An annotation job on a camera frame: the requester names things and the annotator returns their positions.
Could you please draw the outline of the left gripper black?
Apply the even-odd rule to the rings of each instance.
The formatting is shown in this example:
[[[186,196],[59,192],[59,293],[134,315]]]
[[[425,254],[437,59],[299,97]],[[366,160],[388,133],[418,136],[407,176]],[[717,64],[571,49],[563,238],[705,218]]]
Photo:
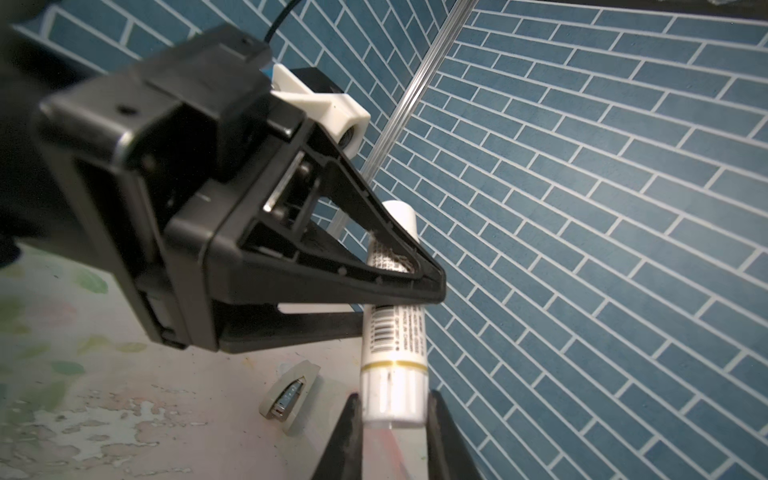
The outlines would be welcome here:
[[[257,176],[251,149],[305,126],[271,93],[271,57],[263,41],[222,25],[55,91],[34,112],[80,256],[114,275],[152,341],[221,351],[209,246]]]

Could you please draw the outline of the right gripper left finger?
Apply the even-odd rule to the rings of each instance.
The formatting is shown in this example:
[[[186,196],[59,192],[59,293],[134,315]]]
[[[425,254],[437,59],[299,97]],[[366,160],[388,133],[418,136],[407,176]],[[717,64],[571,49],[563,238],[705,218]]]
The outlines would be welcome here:
[[[351,394],[328,440],[312,480],[361,480],[363,472],[363,412],[357,393]]]

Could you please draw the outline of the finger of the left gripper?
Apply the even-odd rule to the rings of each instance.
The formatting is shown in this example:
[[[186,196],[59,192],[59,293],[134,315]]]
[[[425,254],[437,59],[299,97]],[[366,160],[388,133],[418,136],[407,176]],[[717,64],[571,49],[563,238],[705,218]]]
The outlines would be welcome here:
[[[228,305],[215,303],[221,322],[219,349],[240,354],[362,335],[363,314],[283,313],[277,305]]]
[[[446,296],[440,264],[405,230],[318,126],[291,141],[274,135],[250,151],[257,176],[215,234],[206,255],[210,296],[261,303],[437,304]],[[369,265],[312,216],[326,198],[371,239],[406,263]]]

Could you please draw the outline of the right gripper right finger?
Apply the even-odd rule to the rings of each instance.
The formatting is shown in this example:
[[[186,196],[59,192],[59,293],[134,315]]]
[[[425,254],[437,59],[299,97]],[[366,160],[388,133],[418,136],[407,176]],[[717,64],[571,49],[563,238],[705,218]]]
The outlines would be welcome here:
[[[436,390],[428,396],[426,439],[429,480],[482,478],[447,403]]]

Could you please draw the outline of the white glue stick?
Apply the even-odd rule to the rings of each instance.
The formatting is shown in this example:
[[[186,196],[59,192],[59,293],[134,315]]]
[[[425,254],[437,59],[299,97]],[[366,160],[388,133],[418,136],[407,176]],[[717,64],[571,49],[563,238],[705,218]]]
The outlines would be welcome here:
[[[428,387],[424,307],[365,306],[359,391],[364,425],[425,426]]]

